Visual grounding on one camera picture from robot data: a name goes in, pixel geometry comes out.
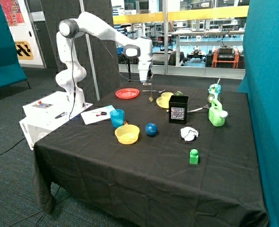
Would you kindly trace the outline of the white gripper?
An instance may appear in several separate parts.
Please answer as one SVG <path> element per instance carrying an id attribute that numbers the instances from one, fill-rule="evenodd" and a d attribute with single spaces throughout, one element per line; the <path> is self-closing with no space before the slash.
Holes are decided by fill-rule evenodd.
<path id="1" fill-rule="evenodd" d="M 138 70 L 140 82 L 148 81 L 148 78 L 151 77 L 151 68 L 151 61 L 139 61 Z"/>

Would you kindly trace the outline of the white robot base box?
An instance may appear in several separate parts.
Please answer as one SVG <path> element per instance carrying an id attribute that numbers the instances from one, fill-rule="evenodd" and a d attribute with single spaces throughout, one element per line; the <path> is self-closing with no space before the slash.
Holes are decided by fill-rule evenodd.
<path id="1" fill-rule="evenodd" d="M 19 124 L 31 150 L 34 144 L 56 130 L 73 117 L 77 116 L 91 103 L 77 102 L 66 92 L 56 91 L 48 96 L 23 106 L 26 117 Z M 55 117 L 63 112 L 68 114 L 62 118 Z"/>

